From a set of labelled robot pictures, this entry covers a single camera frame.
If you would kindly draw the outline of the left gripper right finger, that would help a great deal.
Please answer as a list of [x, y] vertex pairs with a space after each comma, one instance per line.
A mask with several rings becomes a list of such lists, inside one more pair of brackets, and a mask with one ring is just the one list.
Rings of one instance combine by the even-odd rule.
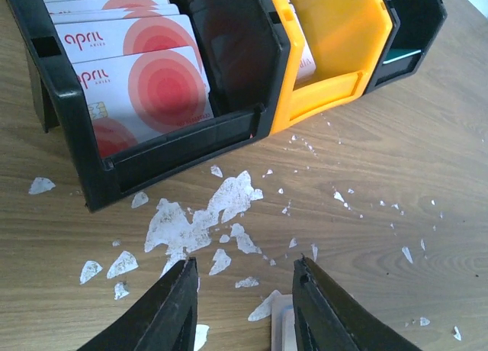
[[363, 308], [309, 257], [294, 261], [292, 300], [299, 350], [420, 351]]

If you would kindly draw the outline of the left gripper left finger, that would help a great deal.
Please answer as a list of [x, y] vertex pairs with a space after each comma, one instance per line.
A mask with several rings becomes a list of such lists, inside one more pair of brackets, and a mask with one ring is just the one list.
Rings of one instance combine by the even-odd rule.
[[197, 260], [180, 260], [129, 310], [81, 350], [193, 350]]

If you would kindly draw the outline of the beige card holder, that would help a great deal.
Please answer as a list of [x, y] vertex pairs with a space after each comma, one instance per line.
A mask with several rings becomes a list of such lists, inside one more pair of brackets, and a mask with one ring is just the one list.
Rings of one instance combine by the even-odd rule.
[[292, 295], [278, 295], [271, 307], [271, 351], [297, 351]]

